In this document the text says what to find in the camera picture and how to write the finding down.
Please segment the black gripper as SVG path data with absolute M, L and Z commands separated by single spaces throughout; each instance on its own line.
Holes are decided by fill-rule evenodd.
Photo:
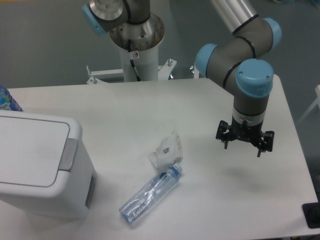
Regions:
M 234 118 L 229 125 L 226 121 L 221 120 L 215 138 L 224 144 L 225 150 L 229 142 L 234 140 L 251 143 L 258 149 L 257 157 L 259 158 L 261 153 L 273 151 L 275 136 L 275 132 L 271 130 L 262 132 L 262 125 L 263 122 L 256 125 L 248 125 L 245 121 L 239 123 Z

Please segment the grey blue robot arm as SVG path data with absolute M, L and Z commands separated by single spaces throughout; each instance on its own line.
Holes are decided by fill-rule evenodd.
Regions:
M 274 70 L 261 59 L 282 38 L 279 24 L 261 18 L 248 0 L 214 0 L 213 7 L 233 35 L 223 46 L 206 44 L 195 57 L 195 68 L 233 95 L 232 121 L 220 121 L 216 139 L 225 145 L 248 142 L 259 153 L 273 150 L 273 131 L 262 131 Z M 127 82 L 157 81 L 158 49 L 164 38 L 162 20 L 148 0 L 90 0 L 82 12 L 98 34 L 109 33 L 119 47 Z

